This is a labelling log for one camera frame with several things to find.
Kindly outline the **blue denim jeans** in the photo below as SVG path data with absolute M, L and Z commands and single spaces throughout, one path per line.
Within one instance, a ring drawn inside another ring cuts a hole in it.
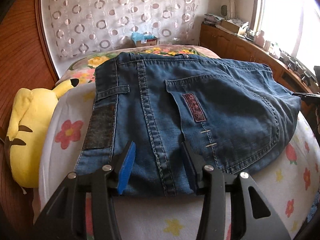
M 181 143 L 222 172 L 255 174 L 293 137 L 301 100 L 259 63 L 199 55 L 145 57 L 95 70 L 95 98 L 78 174 L 136 144 L 129 196 L 191 194 Z

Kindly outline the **black gadgets on cabinet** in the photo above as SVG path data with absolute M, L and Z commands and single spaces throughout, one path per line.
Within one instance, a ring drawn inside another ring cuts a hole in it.
M 287 69 L 294 72 L 300 78 L 302 83 L 305 83 L 308 87 L 311 87 L 312 84 L 317 84 L 316 77 L 295 57 L 292 57 L 285 51 L 280 50 L 279 59 L 285 64 Z

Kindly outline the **pink bottle on cabinet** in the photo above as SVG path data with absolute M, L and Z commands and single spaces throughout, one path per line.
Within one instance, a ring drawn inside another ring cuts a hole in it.
M 263 30 L 260 30 L 260 31 L 257 31 L 256 32 L 256 36 L 255 36 L 255 44 L 257 46 L 259 46 L 260 48 L 264 48 L 265 46 L 265 38 L 264 38 L 264 31 Z

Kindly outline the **white floral folded quilt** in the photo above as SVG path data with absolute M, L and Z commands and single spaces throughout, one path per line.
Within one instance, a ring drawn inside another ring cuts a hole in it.
M 45 206 L 65 176 L 74 170 L 87 132 L 95 84 L 78 85 L 55 107 L 42 150 L 39 201 Z M 254 179 L 277 211 L 291 237 L 319 202 L 319 145 L 304 115 L 284 152 Z M 201 196 L 118 197 L 114 201 L 122 239 L 195 239 Z

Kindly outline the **brown wooden side cabinet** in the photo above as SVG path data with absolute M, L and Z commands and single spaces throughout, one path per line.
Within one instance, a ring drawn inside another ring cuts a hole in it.
M 223 59 L 266 64 L 271 68 L 274 80 L 293 92 L 319 93 L 317 85 L 307 86 L 298 74 L 264 50 L 214 26 L 201 24 L 200 46 L 210 49 Z

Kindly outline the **cardboard box on cabinet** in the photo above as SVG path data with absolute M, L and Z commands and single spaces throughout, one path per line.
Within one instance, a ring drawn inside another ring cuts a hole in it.
M 222 28 L 230 31 L 231 33 L 244 35 L 248 28 L 248 22 L 235 21 L 232 22 L 230 20 L 222 20 L 219 24 Z

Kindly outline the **yellow Pikachu plush toy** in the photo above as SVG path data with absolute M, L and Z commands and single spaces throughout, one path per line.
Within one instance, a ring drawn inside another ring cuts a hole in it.
M 70 79 L 52 90 L 21 88 L 17 91 L 4 141 L 4 153 L 13 179 L 21 187 L 39 186 L 42 148 L 55 107 L 59 98 L 79 83 L 79 79 Z

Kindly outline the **pink floral bed blanket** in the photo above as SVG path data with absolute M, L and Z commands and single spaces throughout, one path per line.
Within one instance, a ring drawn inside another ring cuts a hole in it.
M 177 55 L 199 55 L 218 59 L 219 56 L 210 49 L 201 46 L 188 46 L 181 44 L 161 44 L 140 48 L 119 49 L 85 56 L 73 62 L 57 81 L 59 85 L 63 81 L 78 79 L 81 84 L 95 81 L 95 69 L 106 61 L 115 60 L 117 64 L 140 60 L 145 57 L 174 57 Z

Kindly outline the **cardboard box with blue items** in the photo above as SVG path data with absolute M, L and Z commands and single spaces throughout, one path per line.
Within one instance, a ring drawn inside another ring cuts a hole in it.
M 141 34 L 138 32 L 133 32 L 131 39 L 136 47 L 147 47 L 155 46 L 158 43 L 157 37 L 151 34 Z

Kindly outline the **circle patterned sheer curtain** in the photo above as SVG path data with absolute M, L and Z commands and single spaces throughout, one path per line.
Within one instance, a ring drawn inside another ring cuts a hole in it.
M 136 35 L 192 43 L 200 0 L 42 0 L 52 53 L 61 60 L 124 48 Z

